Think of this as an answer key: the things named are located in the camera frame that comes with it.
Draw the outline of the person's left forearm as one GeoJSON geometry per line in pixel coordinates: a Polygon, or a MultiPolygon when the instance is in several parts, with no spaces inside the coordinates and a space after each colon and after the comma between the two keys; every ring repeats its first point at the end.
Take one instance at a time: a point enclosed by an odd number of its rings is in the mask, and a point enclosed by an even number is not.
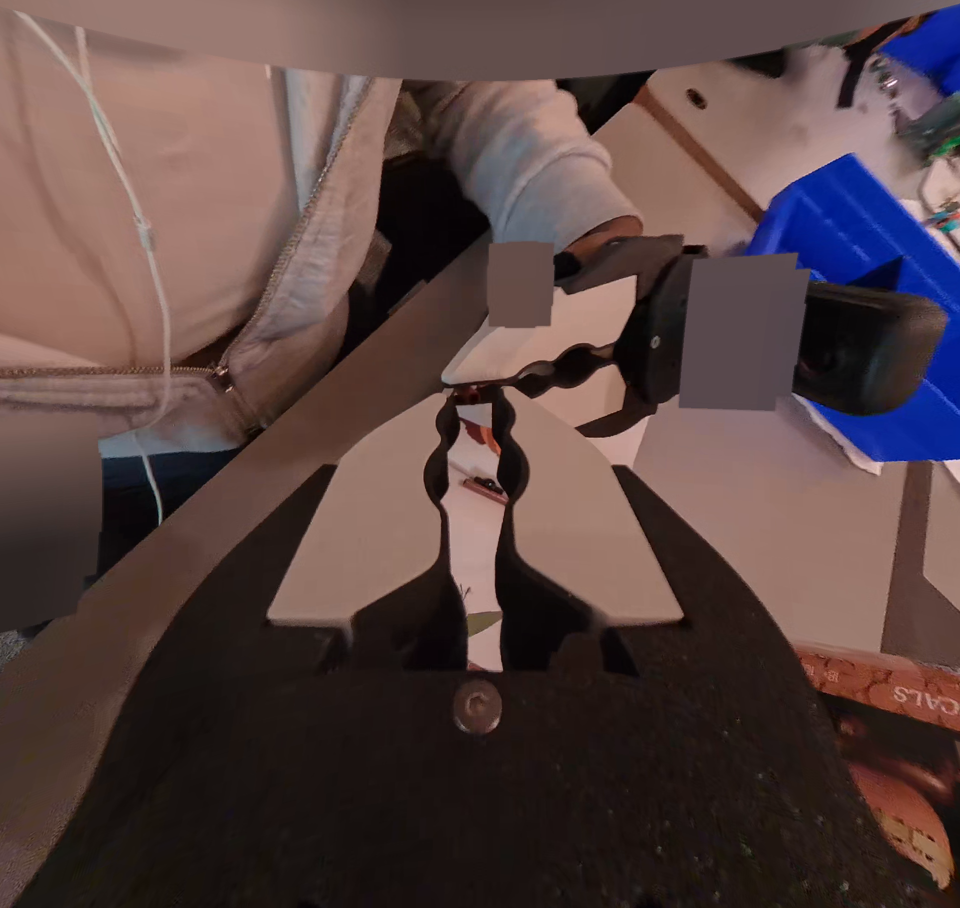
{"type": "Polygon", "coordinates": [[[498,243],[575,239],[618,217],[641,219],[573,97],[551,80],[406,80],[428,152],[449,165],[498,243]]]}

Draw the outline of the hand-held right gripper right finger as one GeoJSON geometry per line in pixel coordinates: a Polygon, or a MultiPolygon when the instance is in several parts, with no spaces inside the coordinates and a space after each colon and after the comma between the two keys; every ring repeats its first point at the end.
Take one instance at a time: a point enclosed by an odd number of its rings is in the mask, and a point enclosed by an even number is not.
{"type": "Polygon", "coordinates": [[[546,671],[571,636],[605,651],[615,630],[683,622],[615,466],[593,440],[516,389],[496,393],[493,434],[508,496],[495,554],[505,671],[546,671]]]}

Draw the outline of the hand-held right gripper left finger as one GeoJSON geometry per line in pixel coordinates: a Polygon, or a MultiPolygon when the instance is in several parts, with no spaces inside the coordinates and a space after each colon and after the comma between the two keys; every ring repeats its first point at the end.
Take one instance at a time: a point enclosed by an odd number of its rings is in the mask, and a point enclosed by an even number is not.
{"type": "Polygon", "coordinates": [[[333,631],[352,667],[466,668],[443,506],[459,431],[453,398],[434,394],[340,459],[270,603],[271,626],[333,631]]]}

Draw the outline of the person's left hand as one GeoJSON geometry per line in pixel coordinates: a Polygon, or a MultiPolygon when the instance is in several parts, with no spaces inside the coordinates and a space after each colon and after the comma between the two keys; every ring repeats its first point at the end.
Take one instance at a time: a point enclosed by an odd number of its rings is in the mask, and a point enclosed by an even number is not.
{"type": "Polygon", "coordinates": [[[571,242],[564,250],[580,260],[586,260],[604,245],[618,239],[641,237],[643,223],[639,217],[622,216],[611,219],[571,242]]]}

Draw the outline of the printed cardboard box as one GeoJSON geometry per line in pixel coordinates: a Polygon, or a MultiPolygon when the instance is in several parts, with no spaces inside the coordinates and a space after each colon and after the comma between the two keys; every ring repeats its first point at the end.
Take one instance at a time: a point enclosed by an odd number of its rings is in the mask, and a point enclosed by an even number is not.
{"type": "Polygon", "coordinates": [[[795,651],[886,842],[933,906],[958,906],[958,670],[836,647],[795,651]]]}

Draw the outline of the person's dark trousers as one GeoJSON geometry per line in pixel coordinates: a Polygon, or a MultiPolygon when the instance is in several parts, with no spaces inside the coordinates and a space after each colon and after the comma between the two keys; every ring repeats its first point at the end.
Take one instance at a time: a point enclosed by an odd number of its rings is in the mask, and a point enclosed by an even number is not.
{"type": "MultiPolygon", "coordinates": [[[[183,452],[149,457],[164,517],[172,515],[239,453],[183,452]]],[[[154,491],[138,457],[102,460],[102,526],[91,586],[159,526],[154,491]]]]}

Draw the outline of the grey zip hoodie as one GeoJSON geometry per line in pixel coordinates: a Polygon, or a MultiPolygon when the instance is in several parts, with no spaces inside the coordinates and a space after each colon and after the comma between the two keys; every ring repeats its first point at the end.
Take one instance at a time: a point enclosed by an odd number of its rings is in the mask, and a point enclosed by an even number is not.
{"type": "Polygon", "coordinates": [[[2,416],[106,457],[267,426],[342,347],[401,95],[2,10],[2,416]]]}

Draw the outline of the large blue plastic bin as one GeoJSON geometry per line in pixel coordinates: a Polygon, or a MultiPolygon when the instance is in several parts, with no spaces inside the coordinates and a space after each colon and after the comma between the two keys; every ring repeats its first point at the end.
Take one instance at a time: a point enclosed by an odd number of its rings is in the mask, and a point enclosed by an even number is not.
{"type": "Polygon", "coordinates": [[[879,463],[959,458],[959,266],[856,155],[805,175],[774,196],[744,254],[797,254],[810,278],[850,284],[900,260],[895,291],[924,296],[947,315],[918,391],[898,410],[857,417],[811,410],[879,463]]]}

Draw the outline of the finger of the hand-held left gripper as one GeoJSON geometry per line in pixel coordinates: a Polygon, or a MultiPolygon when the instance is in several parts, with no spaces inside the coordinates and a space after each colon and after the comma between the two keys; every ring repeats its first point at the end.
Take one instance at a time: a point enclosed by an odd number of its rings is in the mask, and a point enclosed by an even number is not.
{"type": "Polygon", "coordinates": [[[486,320],[441,374],[446,391],[544,373],[570,350],[606,350],[637,302],[638,280],[619,278],[567,293],[555,287],[548,326],[494,326],[486,320]]]}

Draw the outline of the green brick plant model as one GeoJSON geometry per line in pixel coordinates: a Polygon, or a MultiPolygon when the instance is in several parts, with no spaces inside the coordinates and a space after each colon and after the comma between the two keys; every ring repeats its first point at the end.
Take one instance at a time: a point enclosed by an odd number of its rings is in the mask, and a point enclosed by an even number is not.
{"type": "Polygon", "coordinates": [[[958,251],[958,95],[943,95],[925,75],[888,54],[868,62],[889,102],[895,141],[918,168],[921,222],[958,251]]]}

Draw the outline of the white side table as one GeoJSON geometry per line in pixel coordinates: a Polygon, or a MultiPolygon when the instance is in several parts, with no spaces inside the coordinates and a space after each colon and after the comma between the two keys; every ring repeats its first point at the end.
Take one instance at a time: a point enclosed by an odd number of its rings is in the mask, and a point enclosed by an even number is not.
{"type": "Polygon", "coordinates": [[[648,234],[732,254],[774,195],[848,153],[895,196],[914,196],[919,168],[874,81],[863,79],[854,106],[837,110],[846,69],[838,50],[810,47],[792,52],[777,79],[726,62],[661,70],[595,139],[648,234]]]}

